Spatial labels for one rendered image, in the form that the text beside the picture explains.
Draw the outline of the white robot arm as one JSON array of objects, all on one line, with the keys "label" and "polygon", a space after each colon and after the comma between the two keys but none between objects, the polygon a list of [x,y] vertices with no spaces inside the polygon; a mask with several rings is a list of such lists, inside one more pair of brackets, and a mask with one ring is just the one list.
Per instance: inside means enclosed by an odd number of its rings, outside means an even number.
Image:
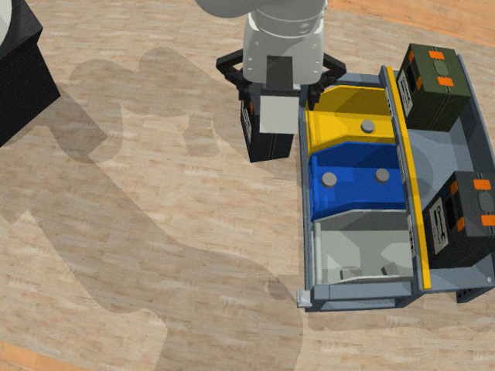
[{"label": "white robot arm", "polygon": [[[289,37],[316,31],[328,5],[327,0],[195,1],[203,11],[218,18],[237,18],[250,12],[261,29]],[[0,46],[11,17],[12,0],[0,0]],[[293,90],[292,56],[267,56],[266,89],[261,89],[260,133],[298,134],[298,119],[299,92]]]}]

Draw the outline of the yellow open bin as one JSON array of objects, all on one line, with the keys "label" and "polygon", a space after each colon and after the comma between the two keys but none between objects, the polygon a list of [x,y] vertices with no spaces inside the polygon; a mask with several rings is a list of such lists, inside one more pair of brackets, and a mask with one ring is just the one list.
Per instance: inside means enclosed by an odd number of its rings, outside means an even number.
[{"label": "yellow open bin", "polygon": [[[339,85],[320,94],[314,111],[308,110],[306,101],[305,113],[309,158],[345,141],[395,144],[384,89]],[[365,119],[375,125],[370,134],[360,128]]]}]

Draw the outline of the blue bin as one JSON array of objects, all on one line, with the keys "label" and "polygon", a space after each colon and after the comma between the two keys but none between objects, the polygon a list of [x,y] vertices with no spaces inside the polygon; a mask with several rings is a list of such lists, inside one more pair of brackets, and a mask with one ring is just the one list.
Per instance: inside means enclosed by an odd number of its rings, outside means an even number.
[{"label": "blue bin", "polygon": [[[389,172],[384,184],[374,178],[379,168]],[[352,209],[406,209],[396,144],[345,141],[312,153],[308,170],[311,223]],[[330,189],[326,172],[336,176]]]}]

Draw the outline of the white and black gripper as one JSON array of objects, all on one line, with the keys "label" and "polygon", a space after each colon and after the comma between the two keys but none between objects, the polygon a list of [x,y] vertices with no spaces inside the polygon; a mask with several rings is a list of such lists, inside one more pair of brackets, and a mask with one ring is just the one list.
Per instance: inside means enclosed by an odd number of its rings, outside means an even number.
[{"label": "white and black gripper", "polygon": [[[324,57],[323,57],[324,54]],[[293,84],[308,84],[308,110],[313,111],[324,89],[335,84],[346,72],[346,64],[324,53],[324,23],[304,36],[278,36],[257,26],[248,13],[243,49],[222,56],[216,68],[238,90],[244,109],[249,107],[249,87],[266,83],[267,56],[292,56]],[[234,65],[243,63],[237,70]],[[322,73],[323,66],[329,70]],[[316,96],[317,94],[317,96]]]}]

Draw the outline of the yellow flat bar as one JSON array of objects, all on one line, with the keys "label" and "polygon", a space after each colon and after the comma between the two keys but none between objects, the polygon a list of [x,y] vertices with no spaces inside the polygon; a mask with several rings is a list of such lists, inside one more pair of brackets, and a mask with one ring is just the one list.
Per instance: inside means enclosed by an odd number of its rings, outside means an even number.
[{"label": "yellow flat bar", "polygon": [[406,128],[405,117],[403,114],[401,101],[400,101],[400,97],[399,97],[399,93],[398,93],[397,84],[396,84],[396,81],[394,78],[394,72],[392,70],[392,66],[386,66],[386,71],[387,71],[387,76],[388,76],[389,83],[391,86],[391,92],[392,92],[392,96],[393,96],[393,100],[394,100],[395,110],[396,110],[397,117],[398,117],[398,123],[399,123],[400,132],[401,132],[401,139],[402,139],[404,152],[405,152],[405,160],[406,160],[407,169],[408,169],[408,177],[409,177],[409,182],[410,182],[410,187],[411,187],[411,197],[412,197],[414,213],[415,213],[415,224],[416,224],[416,230],[417,230],[417,236],[418,236],[418,249],[419,249],[421,271],[422,271],[422,287],[423,287],[423,290],[428,290],[429,288],[431,288],[430,274],[429,274],[429,267],[428,267],[428,254],[427,254],[427,247],[426,247],[426,241],[425,241],[425,229],[424,229],[424,223],[423,223],[423,218],[422,218],[422,208],[421,208],[421,203],[420,203],[420,198],[419,198],[418,183],[417,183],[416,174],[415,174],[415,167],[414,167],[414,162],[413,162],[412,153],[411,153],[411,146],[410,146],[410,142],[409,142],[409,138],[408,138],[408,131]]}]

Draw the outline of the grey metal disc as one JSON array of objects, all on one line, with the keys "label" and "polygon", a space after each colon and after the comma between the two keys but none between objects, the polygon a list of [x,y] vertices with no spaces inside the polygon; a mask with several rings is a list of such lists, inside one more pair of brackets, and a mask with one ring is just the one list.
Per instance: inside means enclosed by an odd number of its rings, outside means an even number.
[{"label": "grey metal disc", "polygon": [[327,172],[327,173],[323,174],[323,177],[321,179],[321,183],[324,187],[330,189],[330,188],[334,187],[336,184],[336,176],[331,172]]},{"label": "grey metal disc", "polygon": [[386,169],[384,168],[379,168],[375,175],[374,175],[374,178],[377,182],[379,182],[380,184],[384,184],[387,182],[387,180],[389,179],[389,173]]},{"label": "grey metal disc", "polygon": [[364,121],[362,121],[360,128],[361,128],[362,132],[364,132],[366,134],[370,134],[374,130],[374,123],[370,120],[364,120]]}]

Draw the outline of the grey open bin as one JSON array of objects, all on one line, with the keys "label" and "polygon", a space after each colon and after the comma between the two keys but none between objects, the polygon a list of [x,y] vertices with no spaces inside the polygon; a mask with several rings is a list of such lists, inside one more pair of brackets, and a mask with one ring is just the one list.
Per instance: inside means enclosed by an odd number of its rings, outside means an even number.
[{"label": "grey open bin", "polygon": [[[314,220],[311,246],[312,286],[414,279],[406,209],[352,209]],[[383,275],[392,262],[400,274]],[[341,269],[353,267],[363,276],[341,280]]]}]

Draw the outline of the grey metal shelf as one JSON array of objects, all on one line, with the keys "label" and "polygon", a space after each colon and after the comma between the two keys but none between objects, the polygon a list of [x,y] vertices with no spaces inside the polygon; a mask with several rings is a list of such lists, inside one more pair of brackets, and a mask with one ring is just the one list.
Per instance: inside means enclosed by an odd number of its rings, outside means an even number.
[{"label": "grey metal shelf", "polygon": [[[463,59],[460,54],[457,54],[457,58],[466,78],[471,98],[451,130],[444,132],[407,129],[422,211],[454,171],[495,172],[495,156],[483,115]],[[456,301],[459,304],[467,303],[495,288],[495,251],[493,251],[472,267],[429,269],[431,288],[423,290],[411,187],[386,67],[381,66],[379,75],[345,73],[333,84],[333,86],[339,85],[374,87],[385,91],[405,196],[414,280],[411,282],[315,284],[312,286],[311,228],[313,223],[311,223],[310,216],[309,157],[305,113],[309,85],[293,84],[293,90],[299,91],[304,270],[305,290],[307,290],[301,291],[297,288],[297,308],[304,308],[305,312],[404,308],[424,294],[455,291]]]}]

